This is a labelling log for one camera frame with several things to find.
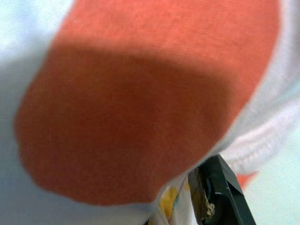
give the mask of orange fabric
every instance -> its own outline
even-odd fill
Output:
[[[277,32],[277,1],[77,1],[16,117],[24,167],[77,201],[154,200],[227,131]]]
[[[244,189],[247,184],[257,175],[257,172],[248,174],[248,175],[241,175],[238,174],[236,177],[238,179],[238,182],[240,184],[240,186],[242,187],[242,189]]]

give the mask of yellow pattern fabric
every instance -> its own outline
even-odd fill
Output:
[[[188,182],[186,182],[186,184],[184,185],[184,189],[185,189],[186,191],[189,191],[189,184],[188,184]]]
[[[162,196],[159,207],[167,219],[170,219],[173,212],[173,204],[178,195],[178,190],[175,187],[170,187]]]

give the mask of black plastic object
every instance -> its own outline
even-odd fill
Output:
[[[188,175],[199,225],[255,225],[235,174],[220,155]]]

